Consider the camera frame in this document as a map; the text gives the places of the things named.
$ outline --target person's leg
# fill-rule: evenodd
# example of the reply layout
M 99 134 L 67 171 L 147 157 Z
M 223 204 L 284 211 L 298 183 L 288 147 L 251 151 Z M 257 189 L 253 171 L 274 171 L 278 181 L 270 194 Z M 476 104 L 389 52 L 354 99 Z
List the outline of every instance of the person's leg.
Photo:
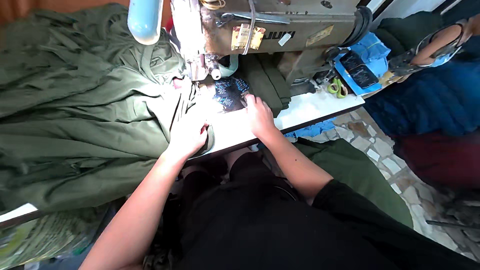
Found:
M 181 192 L 182 211 L 189 210 L 193 202 L 205 191 L 220 183 L 200 167 L 190 166 L 182 172 L 183 188 Z
M 248 148 L 228 154 L 226 160 L 230 168 L 231 182 L 276 178 L 263 161 Z

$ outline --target leg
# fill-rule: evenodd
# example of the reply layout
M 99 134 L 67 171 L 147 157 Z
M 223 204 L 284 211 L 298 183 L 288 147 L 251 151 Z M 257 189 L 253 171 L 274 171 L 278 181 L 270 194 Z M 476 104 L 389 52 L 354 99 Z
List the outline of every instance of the leg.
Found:
M 231 165 L 230 181 L 247 181 L 277 178 L 263 161 L 250 151 L 244 151 Z
M 181 193 L 182 211 L 189 210 L 193 202 L 205 191 L 219 185 L 212 176 L 204 171 L 188 172 L 183 178 L 183 188 Z

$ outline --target dark red fabric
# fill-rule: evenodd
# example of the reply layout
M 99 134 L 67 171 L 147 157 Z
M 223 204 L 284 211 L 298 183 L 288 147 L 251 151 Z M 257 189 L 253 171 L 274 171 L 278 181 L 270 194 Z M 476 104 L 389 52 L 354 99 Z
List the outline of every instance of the dark red fabric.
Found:
M 429 184 L 480 188 L 480 131 L 461 137 L 441 133 L 398 137 L 399 155 Z

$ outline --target tiled floor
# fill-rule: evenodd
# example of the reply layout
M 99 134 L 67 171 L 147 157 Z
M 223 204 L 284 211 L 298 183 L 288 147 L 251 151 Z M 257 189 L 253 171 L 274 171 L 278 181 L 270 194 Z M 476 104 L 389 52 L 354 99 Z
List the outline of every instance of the tiled floor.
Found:
M 364 108 L 337 117 L 334 124 L 334 130 L 306 138 L 320 143 L 343 138 L 363 151 L 407 204 L 415 231 L 475 259 L 467 248 L 459 247 L 443 228 L 427 224 L 426 220 L 434 219 L 441 212 L 444 196 L 422 182 L 401 158 L 393 154 L 394 142 L 382 132 Z

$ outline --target green fabric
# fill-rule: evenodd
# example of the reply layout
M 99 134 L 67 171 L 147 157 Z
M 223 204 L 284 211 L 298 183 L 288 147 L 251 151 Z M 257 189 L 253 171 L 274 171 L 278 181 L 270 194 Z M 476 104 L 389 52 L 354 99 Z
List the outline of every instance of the green fabric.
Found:
M 420 11 L 404 19 L 385 18 L 378 29 L 393 35 L 405 50 L 416 48 L 427 35 L 442 28 L 442 16 L 438 13 Z
M 375 29 L 373 33 L 378 37 L 382 43 L 390 49 L 390 53 L 387 56 L 387 59 L 390 59 L 395 56 L 399 56 L 407 51 L 403 45 L 396 39 L 392 34 L 390 34 L 385 29 Z
M 299 138 L 293 145 L 334 179 L 369 199 L 398 222 L 413 228 L 410 211 L 402 198 L 393 191 L 375 164 L 346 140 L 319 144 Z
M 131 193 L 166 149 L 195 88 L 164 30 L 152 46 L 119 4 L 37 11 L 8 25 L 0 50 L 0 212 L 94 207 Z M 213 145 L 213 130 L 208 129 Z
M 278 68 L 273 65 L 272 56 L 268 53 L 257 53 L 256 56 L 282 102 L 282 110 L 288 109 L 288 104 L 292 101 L 292 93 Z
M 239 55 L 239 61 L 241 73 L 250 85 L 250 93 L 265 101 L 272 110 L 273 116 L 277 117 L 284 104 L 282 104 L 274 85 L 270 82 L 270 78 L 258 58 L 251 53 Z

